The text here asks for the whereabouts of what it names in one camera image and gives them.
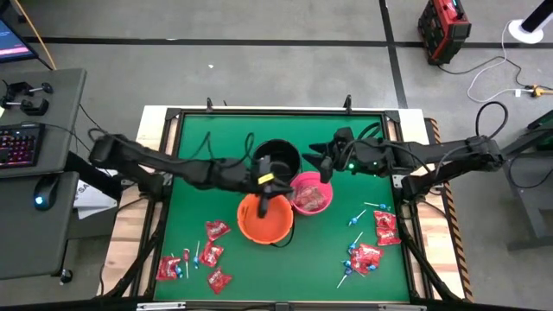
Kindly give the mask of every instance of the orange bowl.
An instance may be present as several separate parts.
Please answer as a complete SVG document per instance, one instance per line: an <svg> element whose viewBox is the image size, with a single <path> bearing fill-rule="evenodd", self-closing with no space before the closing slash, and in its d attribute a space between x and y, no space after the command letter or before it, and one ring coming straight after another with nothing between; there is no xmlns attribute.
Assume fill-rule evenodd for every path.
<svg viewBox="0 0 553 311"><path fill-rule="evenodd" d="M283 195L269 200L264 218L257 216L260 197L248 194L238 206L238 227L244 236L258 244L276 243L288 235L294 222L294 211Z"/></svg>

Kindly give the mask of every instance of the black bowl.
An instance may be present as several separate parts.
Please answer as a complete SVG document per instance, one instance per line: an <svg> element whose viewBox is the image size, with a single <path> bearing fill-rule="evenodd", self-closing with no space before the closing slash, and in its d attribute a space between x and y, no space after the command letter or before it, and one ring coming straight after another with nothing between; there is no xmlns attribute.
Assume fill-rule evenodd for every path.
<svg viewBox="0 0 553 311"><path fill-rule="evenodd" d="M281 181L291 182L300 172L301 157L293 144L283 139L271 139L257 146L255 160L270 156L270 171Z"/></svg>

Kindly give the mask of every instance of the monitor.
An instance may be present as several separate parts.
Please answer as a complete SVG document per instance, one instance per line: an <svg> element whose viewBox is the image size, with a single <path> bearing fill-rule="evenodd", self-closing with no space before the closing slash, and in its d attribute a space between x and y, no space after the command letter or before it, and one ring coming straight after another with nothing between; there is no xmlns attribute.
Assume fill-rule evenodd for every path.
<svg viewBox="0 0 553 311"><path fill-rule="evenodd" d="M0 19L0 63L37 58L35 50Z"/></svg>

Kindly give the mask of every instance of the red candy wrapper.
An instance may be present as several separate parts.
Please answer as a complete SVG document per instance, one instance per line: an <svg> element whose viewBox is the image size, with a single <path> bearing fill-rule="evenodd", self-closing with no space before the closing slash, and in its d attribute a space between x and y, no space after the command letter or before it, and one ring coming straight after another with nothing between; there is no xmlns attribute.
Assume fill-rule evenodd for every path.
<svg viewBox="0 0 553 311"><path fill-rule="evenodd" d="M296 189L294 204L304 211L314 211L325 205L325 197L317 186L299 187Z"/></svg>
<svg viewBox="0 0 553 311"><path fill-rule="evenodd" d="M359 244L359 247L352 251L353 258L360 263L374 264L376 267L380 264L380 258L384 255L384 250L367 244Z"/></svg>
<svg viewBox="0 0 553 311"><path fill-rule="evenodd" d="M377 227L396 230L396 215L374 211L374 219L377 221Z"/></svg>
<svg viewBox="0 0 553 311"><path fill-rule="evenodd" d="M352 269L356 270L360 274L366 276L369 274L369 264L368 263L361 263L357 257L352 256L351 260L352 262Z"/></svg>
<svg viewBox="0 0 553 311"><path fill-rule="evenodd" d="M396 231L388 228L377 227L378 246L400 244L401 239L396 237Z"/></svg>
<svg viewBox="0 0 553 311"><path fill-rule="evenodd" d="M231 230L224 221L215 220L214 222L206 222L206 232L210 240L214 241Z"/></svg>
<svg viewBox="0 0 553 311"><path fill-rule="evenodd" d="M209 287L213 289L216 295L218 295L225 286L232 280L232 276L223 274L221 267L215 269L209 276L207 276L207 282Z"/></svg>
<svg viewBox="0 0 553 311"><path fill-rule="evenodd" d="M159 266L157 267L157 281L169 281L176 280L178 277L175 272L175 267L181 259L179 257L164 256L159 261Z"/></svg>
<svg viewBox="0 0 553 311"><path fill-rule="evenodd" d="M217 246L212 241L207 241L206 247L201 252L200 262L208 267L213 268L217 264L217 260L223 253L225 248L223 246Z"/></svg>

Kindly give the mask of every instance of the green table surface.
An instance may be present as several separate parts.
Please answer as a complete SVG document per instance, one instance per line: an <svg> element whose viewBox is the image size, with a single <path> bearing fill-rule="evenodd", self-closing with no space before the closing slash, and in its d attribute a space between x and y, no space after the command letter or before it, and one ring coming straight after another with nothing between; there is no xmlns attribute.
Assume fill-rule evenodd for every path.
<svg viewBox="0 0 553 311"><path fill-rule="evenodd" d="M182 128L179 156L191 156L204 135L211 131L216 157L237 157L245 153L244 140L253 131L254 146L281 138L293 143L300 152L309 152L311 143L327 142L340 127L349 126L355 135L379 117L332 116L205 116L186 115ZM207 148L199 158L208 158ZM303 161L303 171L315 170ZM399 245L384 246L380 267L368 276L349 276L339 289L344 274L340 261L349 258L347 246L363 232L360 242L376 245L373 209L355 226L347 226L359 214L363 202L392 206L391 182L370 175L334 173L331 180L334 198L323 213L315 216L296 214L296 233L284 248L255 244L245 238L237 224L237 208L244 194L220 190L200 191L175 179L168 212L162 256L181 256L184 248L194 257L207 241L206 221L224 220L232 228L215 244L225 247L218 266L232 281L216 295L207 283L212 268L190 261L190 278L157 282L155 299L221 301L408 301L404 258Z"/></svg>

